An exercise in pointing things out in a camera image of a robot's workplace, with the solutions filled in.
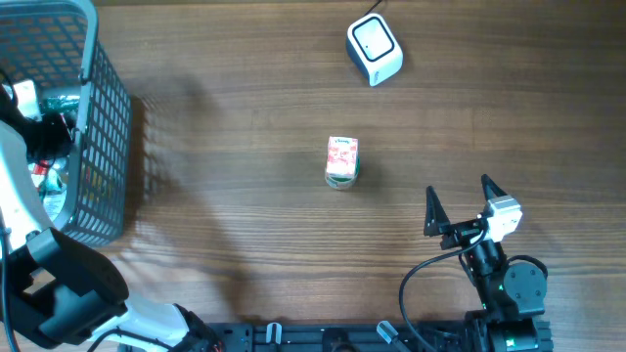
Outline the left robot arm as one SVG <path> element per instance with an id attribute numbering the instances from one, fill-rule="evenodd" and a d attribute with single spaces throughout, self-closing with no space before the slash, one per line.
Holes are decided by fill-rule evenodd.
<path id="1" fill-rule="evenodd" d="M 55 154 L 58 118 L 36 121 L 19 110 L 1 77 L 1 320 L 11 350 L 17 335 L 45 349 L 89 342 L 123 351 L 222 351 L 219 335 L 193 312 L 130 292 L 100 252 L 59 231 L 28 169 L 30 157 Z"/>

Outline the red white Kleenex tissue pack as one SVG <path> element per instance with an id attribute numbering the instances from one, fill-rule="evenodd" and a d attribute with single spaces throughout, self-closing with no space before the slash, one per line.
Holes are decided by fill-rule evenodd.
<path id="1" fill-rule="evenodd" d="M 356 175 L 359 142 L 356 138 L 329 138 L 326 173 L 332 177 L 353 178 Z"/>

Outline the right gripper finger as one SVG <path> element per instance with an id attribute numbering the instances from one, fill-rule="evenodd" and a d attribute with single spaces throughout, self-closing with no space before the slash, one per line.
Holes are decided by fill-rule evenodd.
<path id="1" fill-rule="evenodd" d="M 480 178 L 482 190 L 486 200 L 500 198 L 507 195 L 487 174 L 483 174 Z"/>
<path id="2" fill-rule="evenodd" d="M 449 232 L 450 220 L 440 202 L 440 199 L 432 186 L 425 190 L 425 225 L 426 237 L 442 236 Z"/>

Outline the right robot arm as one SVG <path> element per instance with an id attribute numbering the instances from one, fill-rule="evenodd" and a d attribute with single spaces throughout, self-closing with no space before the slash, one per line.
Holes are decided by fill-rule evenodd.
<path id="1" fill-rule="evenodd" d="M 441 238 L 443 249 L 460 249 L 462 269 L 482 304 L 459 322 L 423 326 L 440 351 L 552 351 L 545 313 L 548 269 L 529 255 L 507 256 L 505 236 L 520 223 L 519 202 L 486 174 L 481 176 L 485 206 L 476 218 L 452 223 L 433 187 L 426 193 L 425 235 Z"/>

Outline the green lid white jar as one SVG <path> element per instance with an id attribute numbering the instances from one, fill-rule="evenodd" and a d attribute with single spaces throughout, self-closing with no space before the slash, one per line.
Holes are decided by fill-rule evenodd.
<path id="1" fill-rule="evenodd" d="M 351 178 L 332 176 L 325 174 L 327 184 L 336 190 L 345 190 L 351 188 L 357 181 L 360 172 L 360 158 L 356 160 L 355 174 Z"/>

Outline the green white sponge package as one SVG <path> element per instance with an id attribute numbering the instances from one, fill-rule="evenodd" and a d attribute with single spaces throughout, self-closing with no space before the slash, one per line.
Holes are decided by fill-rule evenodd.
<path id="1" fill-rule="evenodd" d="M 79 107 L 76 95 L 45 98 L 40 104 L 41 112 L 58 112 L 69 129 L 75 126 Z M 69 156 L 31 163 L 28 166 L 31 180 L 38 196 L 52 221 L 59 216 L 66 198 Z"/>

